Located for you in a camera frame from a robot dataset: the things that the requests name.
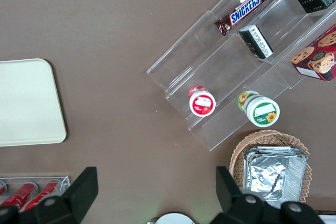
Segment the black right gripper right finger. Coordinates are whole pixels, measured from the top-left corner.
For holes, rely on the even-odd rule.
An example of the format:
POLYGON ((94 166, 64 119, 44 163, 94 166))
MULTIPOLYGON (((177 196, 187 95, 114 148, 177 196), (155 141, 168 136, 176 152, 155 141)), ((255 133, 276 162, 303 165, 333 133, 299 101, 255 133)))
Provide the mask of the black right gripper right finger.
POLYGON ((216 167, 216 193, 223 212, 212 223, 324 223, 301 202, 288 201, 278 209, 255 195, 242 193, 225 166, 216 167))

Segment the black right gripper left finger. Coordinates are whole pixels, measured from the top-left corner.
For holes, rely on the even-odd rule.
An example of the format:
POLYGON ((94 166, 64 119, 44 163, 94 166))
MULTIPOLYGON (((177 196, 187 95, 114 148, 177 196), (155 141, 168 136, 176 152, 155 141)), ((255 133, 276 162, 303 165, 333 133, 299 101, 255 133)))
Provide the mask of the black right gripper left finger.
POLYGON ((97 168, 87 167, 61 196, 44 199, 25 212, 1 207, 1 223, 81 223, 97 195, 97 168))

